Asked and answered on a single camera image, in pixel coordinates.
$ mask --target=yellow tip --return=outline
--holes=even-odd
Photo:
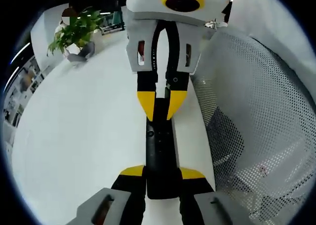
[[[197,170],[188,169],[188,168],[184,168],[184,167],[180,167],[180,170],[181,170],[182,178],[184,180],[185,179],[205,178],[205,176]]]
[[[180,108],[184,99],[187,97],[186,90],[172,90],[170,93],[170,105],[167,120],[170,120],[174,113]]]
[[[142,105],[147,118],[150,121],[153,121],[153,116],[154,116],[154,105],[155,105],[155,91],[138,91],[137,92],[137,97]]]
[[[143,168],[144,168],[144,165],[129,167],[129,168],[126,168],[124,171],[122,171],[120,175],[141,177],[143,174]]]

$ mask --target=white wall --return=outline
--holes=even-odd
[[[68,3],[46,10],[31,30],[33,51],[41,70],[45,69],[48,65],[56,66],[64,58],[58,50],[54,52],[54,55],[50,53],[47,57],[46,54],[49,44],[53,41],[55,29],[61,19],[61,14],[67,7],[69,7]]]

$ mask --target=potted plant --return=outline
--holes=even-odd
[[[79,49],[91,41],[93,32],[101,30],[104,17],[99,11],[85,9],[78,17],[70,17],[70,25],[57,32],[54,41],[48,46],[48,51],[54,54],[59,49],[63,54],[68,46],[75,44]]]

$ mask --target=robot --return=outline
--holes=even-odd
[[[149,199],[180,198],[185,225],[252,224],[247,212],[229,196],[214,192],[205,176],[177,163],[172,116],[186,98],[190,74],[200,57],[200,41],[211,31],[209,20],[222,20],[230,0],[127,0],[128,59],[137,73],[137,97],[147,115],[146,165],[121,172],[78,207],[68,225],[140,225]],[[165,98],[156,97],[157,44],[169,40]],[[138,54],[143,64],[139,64]]]

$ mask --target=metal mesh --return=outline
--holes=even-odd
[[[256,40],[226,28],[192,76],[216,189],[256,224],[286,224],[315,182],[315,104],[294,72]]]

